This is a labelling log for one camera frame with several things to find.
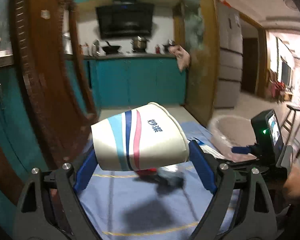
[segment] black frying pan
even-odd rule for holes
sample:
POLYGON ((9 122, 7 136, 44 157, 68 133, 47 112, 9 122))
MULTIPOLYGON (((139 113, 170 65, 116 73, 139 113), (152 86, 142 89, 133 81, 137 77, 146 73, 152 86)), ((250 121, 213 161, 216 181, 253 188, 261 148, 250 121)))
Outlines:
POLYGON ((121 46, 111 46, 107 41, 106 43, 108 44, 108 46, 102 47, 103 51, 106 54, 117 54, 118 50, 121 48, 121 46))

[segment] pink stripe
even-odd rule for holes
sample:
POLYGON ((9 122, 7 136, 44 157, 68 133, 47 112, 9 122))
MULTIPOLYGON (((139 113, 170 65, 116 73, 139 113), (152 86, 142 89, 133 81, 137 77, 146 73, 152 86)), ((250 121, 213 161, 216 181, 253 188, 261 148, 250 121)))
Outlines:
POLYGON ((140 137, 141 137, 141 117, 140 117, 139 111, 137 110, 137 126, 136 126, 136 133, 134 135, 134 140, 133 140, 133 158, 134 158, 134 163, 135 163, 137 169, 139 169, 139 170, 140 170, 140 163, 139 163, 140 137))

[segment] device screen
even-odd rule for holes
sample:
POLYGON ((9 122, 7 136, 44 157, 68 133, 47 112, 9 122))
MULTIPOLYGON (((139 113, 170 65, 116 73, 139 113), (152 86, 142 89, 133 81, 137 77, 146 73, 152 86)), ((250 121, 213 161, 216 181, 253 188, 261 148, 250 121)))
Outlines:
POLYGON ((270 133, 272 136, 273 145, 275 145, 280 137, 280 129, 279 129, 277 118, 275 117, 274 114, 269 118, 268 123, 269 123, 270 133))

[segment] human hand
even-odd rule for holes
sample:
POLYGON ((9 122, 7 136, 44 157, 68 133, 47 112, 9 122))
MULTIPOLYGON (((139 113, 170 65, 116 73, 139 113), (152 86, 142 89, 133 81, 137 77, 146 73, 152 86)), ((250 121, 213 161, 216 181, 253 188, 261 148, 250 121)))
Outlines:
POLYGON ((291 204, 297 204, 300 201, 300 168, 293 164, 290 174, 283 185, 282 194, 291 204))

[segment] ceiling light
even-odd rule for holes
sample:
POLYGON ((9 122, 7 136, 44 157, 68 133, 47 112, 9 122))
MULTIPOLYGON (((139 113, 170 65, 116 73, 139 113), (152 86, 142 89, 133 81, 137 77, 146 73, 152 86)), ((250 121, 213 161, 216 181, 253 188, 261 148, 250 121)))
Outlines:
POLYGON ((294 3, 293 0, 283 0, 286 7, 288 7, 291 10, 298 11, 298 7, 294 3))

